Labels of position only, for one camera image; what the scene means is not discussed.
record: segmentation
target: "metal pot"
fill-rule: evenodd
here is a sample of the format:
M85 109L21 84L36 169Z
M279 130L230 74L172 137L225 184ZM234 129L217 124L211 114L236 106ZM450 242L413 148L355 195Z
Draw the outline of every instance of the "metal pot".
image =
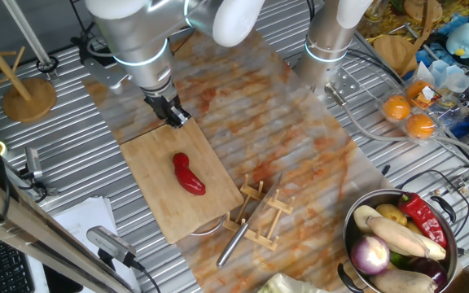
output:
M377 207L383 203L391 203L397 206L399 198L404 193L403 190L397 189L385 189L385 190L376 190L372 191L367 195L363 195L348 211L347 217L345 218L344 224L344 232L343 232L343 240L345 242L345 250L347 251L347 256L350 259L350 250L352 249L353 244L362 236L362 233L359 231L358 227L356 226L356 222L354 221L353 213L356 208L362 205L368 205L370 207ZM450 213L449 209L450 206L444 202L443 199L440 199L441 206L447 205L446 210ZM441 289L439 292L444 292L448 285L454 280L455 273L457 270L458 264L458 251L457 251L457 243L455 241L454 232L451 230L448 222L446 222L445 218L430 204L428 207L432 210L434 215L436 216L439 224L441 224L442 229L445 232L446 240L448 241L448 247L446 248L446 258L441 261L441 264L444 266L446 271L448 272L448 282L446 286ZM356 270L357 275L363 280L363 282L372 290L383 293L379 289L377 289L366 277L365 274L360 273L353 265L353 268ZM341 278L341 281L347 286L347 288L353 293L363 293L363 289L359 289L356 285L354 285L352 279L346 274L343 270L343 265L340 264L338 266L338 274Z

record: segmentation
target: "pot handle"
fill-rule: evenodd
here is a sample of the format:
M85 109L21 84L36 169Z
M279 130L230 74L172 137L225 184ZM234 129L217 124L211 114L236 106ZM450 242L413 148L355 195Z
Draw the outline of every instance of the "pot handle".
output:
M432 196L430 199L437 201L437 203L441 206L441 208L448 214L449 220L452 223L455 223L455 219L457 219L457 215L455 215L454 208L452 208L449 203L439 196Z
M338 274L340 276L341 281L345 286L352 292L352 293L363 293L362 289L359 289L354 284L354 281L347 275L347 273L343 269L343 264L338 265Z

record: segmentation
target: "red onion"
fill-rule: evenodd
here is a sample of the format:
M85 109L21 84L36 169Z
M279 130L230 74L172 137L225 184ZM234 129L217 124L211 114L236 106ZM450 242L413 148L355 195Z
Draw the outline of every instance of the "red onion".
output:
M410 270L423 273L432 278L433 281L437 284L437 289L435 292L439 292L446 286L446 270L438 261L424 257L416 257L410 261L409 267Z
M374 275L383 272L390 261L387 244L377 236L363 236L350 252L350 259L362 273Z

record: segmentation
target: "metal table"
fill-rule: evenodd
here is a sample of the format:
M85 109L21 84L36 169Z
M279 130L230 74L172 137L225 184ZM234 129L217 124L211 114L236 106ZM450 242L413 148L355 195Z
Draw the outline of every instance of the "metal table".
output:
M308 27L309 13L304 0L267 0L256 24L259 33L291 66L300 57ZM374 54L358 35L351 47ZM39 121L21 124L9 120L1 108L9 83L0 85L0 140L8 147L5 158L15 168L23 168L24 147L36 147L44 168L41 181L57 187L60 193L41 203L46 211L54 215L90 196L108 197L119 235L137 248L138 258L160 289L163 292L201 291L180 251L166 243L119 146L81 83L89 73L79 62L77 48L62 51L55 57L59 60L60 79L55 82L58 102L51 113ZM401 135L401 131L375 108L376 97L396 86L391 77L375 65L350 57L345 58L344 70L360 85L358 92L347 97L359 122L376 134ZM19 67L16 74L19 78L42 75L35 63ZM394 186L425 169L435 168L449 177L467 170L463 165L469 161L454 147L434 142L419 146L412 142L372 141L352 125L335 103L329 101L326 106L377 168L391 166L386 176ZM440 178L421 177L406 189L428 195L436 189L443 192L445 187ZM457 195L445 195L445 198L458 211L458 220L452 225L456 230L465 216L466 205ZM461 258L462 264L467 266L469 221L458 237L458 245L467 249L468 253ZM137 278L143 290L152 290L143 274L138 273Z

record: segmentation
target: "red chili pepper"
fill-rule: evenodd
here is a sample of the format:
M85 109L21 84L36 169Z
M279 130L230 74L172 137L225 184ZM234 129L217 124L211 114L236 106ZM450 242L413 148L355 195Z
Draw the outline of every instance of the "red chili pepper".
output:
M205 185L189 169L189 158L184 153L178 153L173 156L173 165L175 165L175 176L178 183L185 190L193 195L205 195Z
M405 193L399 199L399 209L431 240L439 243L443 248L448 245L445 232L441 228L436 216L427 206L427 203L415 193Z

